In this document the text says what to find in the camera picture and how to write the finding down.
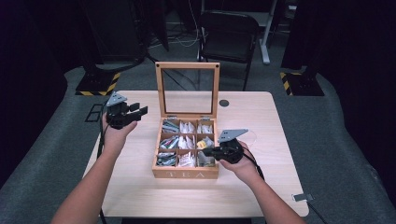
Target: black cable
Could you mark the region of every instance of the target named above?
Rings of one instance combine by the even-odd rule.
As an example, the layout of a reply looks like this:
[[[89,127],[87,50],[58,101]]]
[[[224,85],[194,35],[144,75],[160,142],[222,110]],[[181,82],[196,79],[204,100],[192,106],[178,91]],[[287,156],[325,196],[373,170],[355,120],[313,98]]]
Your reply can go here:
[[[314,208],[314,206],[312,206],[312,204],[310,202],[306,202],[308,204],[308,206],[310,208],[312,208],[312,210],[314,210],[314,212],[318,215],[318,217],[322,220],[323,223],[327,224],[326,220],[323,218],[323,216],[317,211],[317,209]]]
[[[246,147],[242,147],[242,148],[250,152],[248,148]],[[250,158],[246,153],[244,153],[244,156],[248,158],[251,162],[253,162],[253,164],[256,166],[257,173],[259,173],[260,177],[265,181],[264,174],[262,173],[262,168],[259,166],[259,164],[257,164],[256,159],[254,158],[253,154],[251,154],[251,152],[250,155],[252,158]]]
[[[103,110],[105,108],[106,102],[104,102],[102,104],[102,109],[100,111],[100,118],[99,118],[100,139],[99,139],[99,146],[98,146],[98,151],[97,151],[97,154],[96,154],[96,159],[98,159],[100,157],[100,155],[102,155],[102,149],[103,149],[103,146],[105,144],[105,134],[106,134],[106,130],[107,130],[107,127],[108,127],[108,124],[107,124],[106,128],[103,130]],[[105,217],[105,214],[103,213],[103,209],[102,208],[100,209],[99,215],[100,215],[100,218],[102,220],[102,223],[107,224],[106,217]]]
[[[242,147],[242,148],[245,149],[245,150],[247,150],[248,152],[250,152],[250,150],[249,150],[248,148],[246,148],[246,147]],[[260,168],[260,166],[257,164],[256,159],[254,158],[253,154],[250,153],[250,155],[253,157],[253,159],[250,158],[247,154],[244,153],[244,156],[245,156],[246,158],[248,158],[251,162],[253,162],[253,164],[256,166],[257,172],[258,172],[259,175],[262,177],[262,179],[265,180],[265,179],[264,179],[264,175],[263,175],[263,173],[262,173],[262,168]],[[307,201],[306,203],[307,203],[308,206],[309,206],[310,208],[312,208],[312,210],[318,215],[318,217],[322,220],[322,222],[323,222],[324,224],[327,224],[326,220],[325,220],[325,219],[323,218],[323,216],[318,212],[318,210],[315,209],[314,206],[313,206],[309,201]]]

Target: finger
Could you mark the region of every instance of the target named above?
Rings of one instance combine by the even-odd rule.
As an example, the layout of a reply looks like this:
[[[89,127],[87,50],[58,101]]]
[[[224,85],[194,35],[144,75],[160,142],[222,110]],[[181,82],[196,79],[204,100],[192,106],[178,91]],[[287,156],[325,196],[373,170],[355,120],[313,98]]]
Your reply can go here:
[[[127,126],[125,126],[123,128],[126,129],[126,131],[128,131],[128,133],[130,133],[136,126],[137,126],[137,121],[134,120],[130,124],[128,124]]]
[[[224,168],[226,168],[227,170],[229,169],[229,167],[231,166],[231,164],[225,160],[220,160],[220,163],[222,166],[224,166]]]

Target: metal part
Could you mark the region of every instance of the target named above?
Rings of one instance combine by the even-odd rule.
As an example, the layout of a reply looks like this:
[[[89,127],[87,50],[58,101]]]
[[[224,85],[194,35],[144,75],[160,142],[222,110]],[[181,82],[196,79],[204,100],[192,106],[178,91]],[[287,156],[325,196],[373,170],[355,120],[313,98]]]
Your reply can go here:
[[[247,133],[248,129],[234,129],[234,130],[224,130],[222,131],[218,142],[228,142],[235,139],[237,136],[240,136],[244,133]]]
[[[176,115],[169,115],[167,119],[175,120],[175,119],[177,119],[177,116]]]
[[[117,105],[119,103],[122,103],[126,101],[127,98],[125,96],[122,96],[118,94],[116,91],[113,91],[113,93],[110,96],[110,99],[108,99],[106,106],[112,106],[112,105]]]

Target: cable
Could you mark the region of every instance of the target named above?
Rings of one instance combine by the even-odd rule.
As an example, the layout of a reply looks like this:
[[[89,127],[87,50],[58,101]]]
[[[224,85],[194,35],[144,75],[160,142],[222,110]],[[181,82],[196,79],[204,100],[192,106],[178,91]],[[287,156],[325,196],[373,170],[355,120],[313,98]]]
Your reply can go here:
[[[257,164],[256,159],[254,158],[253,154],[250,152],[250,150],[248,148],[246,148],[246,147],[242,147],[242,148],[250,153],[252,158],[250,158],[245,152],[244,152],[244,156],[246,158],[248,158],[251,162],[253,162],[253,164],[256,166],[257,173],[259,173],[260,177],[265,181],[264,174],[262,173],[262,168],[259,166],[259,164]]]
[[[248,148],[246,148],[246,147],[242,147],[242,148],[245,149],[245,150],[247,150],[248,152],[250,152],[250,150],[249,150]],[[251,162],[253,162],[253,164],[256,166],[257,172],[258,172],[259,175],[262,177],[262,179],[265,180],[265,179],[264,179],[264,175],[263,175],[263,173],[262,173],[262,168],[260,168],[260,166],[257,164],[256,159],[254,158],[253,154],[250,153],[250,155],[251,155],[252,158],[250,158],[247,154],[244,153],[244,156],[245,156],[246,158],[248,158]],[[317,209],[314,208],[314,206],[313,206],[309,201],[306,201],[306,203],[308,204],[308,206],[309,206],[310,208],[312,208],[312,210],[318,215],[318,217],[322,220],[322,222],[323,222],[324,224],[328,224],[328,223],[326,222],[326,220],[324,219],[324,217],[318,212]]]
[[[314,212],[318,215],[318,217],[322,220],[323,223],[327,224],[326,220],[323,218],[323,216],[317,211],[317,209],[314,208],[314,206],[312,206],[312,204],[310,202],[306,202],[308,204],[308,206],[310,208],[312,208],[312,210],[314,210]]]
[[[102,103],[102,109],[100,110],[100,118],[99,118],[100,140],[99,140],[98,151],[96,154],[96,159],[98,159],[100,157],[100,155],[102,155],[102,149],[105,144],[105,134],[106,134],[106,130],[108,128],[108,124],[107,124],[106,128],[103,130],[103,110],[105,108],[106,103],[107,103],[107,101]],[[102,220],[102,223],[107,224],[106,217],[105,217],[105,214],[103,213],[102,208],[100,209],[99,215]]]
[[[190,6],[190,12],[191,12],[191,15],[192,15],[192,19],[193,19],[194,25],[195,25],[196,37],[195,37],[195,40],[193,40],[193,42],[191,44],[189,44],[189,45],[184,45],[184,44],[182,44],[181,41],[179,41],[179,44],[181,46],[183,46],[183,47],[186,47],[186,48],[193,46],[197,42],[198,37],[199,37],[198,25],[197,25],[197,21],[195,20],[194,13],[192,12],[192,7],[191,7],[191,1],[190,0],[189,0],[189,6]]]

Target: hand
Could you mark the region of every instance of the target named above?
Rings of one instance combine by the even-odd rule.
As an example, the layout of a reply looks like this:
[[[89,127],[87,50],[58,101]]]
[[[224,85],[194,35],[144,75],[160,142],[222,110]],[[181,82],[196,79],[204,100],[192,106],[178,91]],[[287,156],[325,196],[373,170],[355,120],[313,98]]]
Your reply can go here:
[[[253,156],[248,150],[246,143],[241,141],[238,142],[244,149],[244,153],[253,159]],[[233,171],[235,175],[248,186],[252,181],[255,181],[257,177],[260,178],[260,175],[257,173],[256,166],[245,156],[243,156],[243,158],[236,164],[230,164],[225,160],[220,160],[220,163],[227,170]]]
[[[118,157],[126,142],[126,136],[136,127],[137,121],[133,121],[120,130],[112,128],[106,120],[106,113],[102,116],[103,131],[105,132],[104,153],[112,152]]]

